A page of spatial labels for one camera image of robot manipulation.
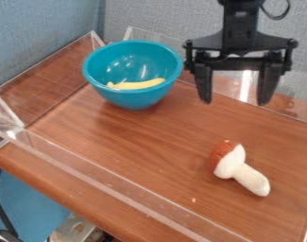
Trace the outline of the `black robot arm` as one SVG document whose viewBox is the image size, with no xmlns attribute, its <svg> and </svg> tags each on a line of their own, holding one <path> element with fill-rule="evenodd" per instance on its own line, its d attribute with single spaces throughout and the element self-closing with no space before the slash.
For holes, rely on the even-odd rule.
<svg viewBox="0 0 307 242">
<path fill-rule="evenodd" d="M 270 103 L 281 77 L 293 69 L 296 39 L 258 31 L 260 10 L 274 20 L 282 20 L 290 9 L 273 16 L 265 9 L 266 0 L 218 0 L 225 7 L 224 29 L 210 36 L 189 39 L 185 68 L 196 77 L 198 93 L 208 104 L 213 100 L 213 75 L 217 70 L 260 72 L 257 103 Z"/>
</svg>

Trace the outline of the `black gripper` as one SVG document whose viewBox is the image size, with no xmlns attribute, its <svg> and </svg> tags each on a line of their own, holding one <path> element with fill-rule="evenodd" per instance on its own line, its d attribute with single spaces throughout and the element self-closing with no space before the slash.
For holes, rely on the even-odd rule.
<svg viewBox="0 0 307 242">
<path fill-rule="evenodd" d="M 293 69 L 293 53 L 298 47 L 296 39 L 288 39 L 248 31 L 234 35 L 222 31 L 184 43 L 185 68 L 196 76 L 201 100 L 213 100 L 213 70 L 258 71 L 257 103 L 265 106 L 272 98 L 282 75 Z"/>
</svg>

